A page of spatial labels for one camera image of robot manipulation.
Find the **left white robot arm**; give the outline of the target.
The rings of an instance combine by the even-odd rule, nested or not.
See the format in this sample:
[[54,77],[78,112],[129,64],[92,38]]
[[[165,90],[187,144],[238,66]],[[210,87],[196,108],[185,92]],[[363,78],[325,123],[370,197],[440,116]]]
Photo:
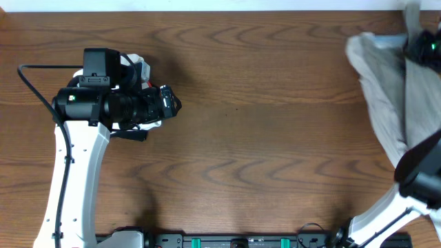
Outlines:
[[175,117],[181,102],[167,85],[150,81],[137,54],[87,48],[83,65],[52,99],[56,155],[48,205],[35,247],[146,247],[142,229],[122,227],[106,238],[95,230],[96,194],[113,137],[144,141]]

